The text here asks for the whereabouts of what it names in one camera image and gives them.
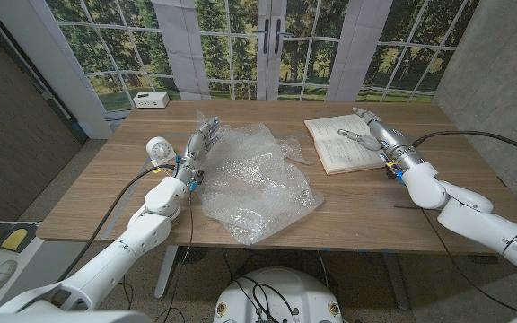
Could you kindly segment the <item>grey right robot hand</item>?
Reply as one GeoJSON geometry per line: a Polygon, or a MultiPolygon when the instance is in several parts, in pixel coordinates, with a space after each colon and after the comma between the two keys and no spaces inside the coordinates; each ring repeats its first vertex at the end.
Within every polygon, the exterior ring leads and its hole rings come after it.
{"type": "Polygon", "coordinates": [[[408,142],[401,132],[383,123],[376,114],[360,108],[353,108],[353,112],[364,120],[370,129],[370,134],[360,135],[339,129],[337,132],[340,135],[359,143],[367,150],[382,150],[387,161],[393,162],[402,170],[409,170],[425,161],[422,154],[408,142]]]}

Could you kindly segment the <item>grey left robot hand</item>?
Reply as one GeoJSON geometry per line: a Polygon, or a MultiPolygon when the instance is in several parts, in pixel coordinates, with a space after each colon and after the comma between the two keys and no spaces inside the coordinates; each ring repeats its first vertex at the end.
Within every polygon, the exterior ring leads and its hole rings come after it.
{"type": "Polygon", "coordinates": [[[194,170],[206,160],[207,153],[218,141],[219,118],[207,120],[188,140],[183,160],[194,170]]]}

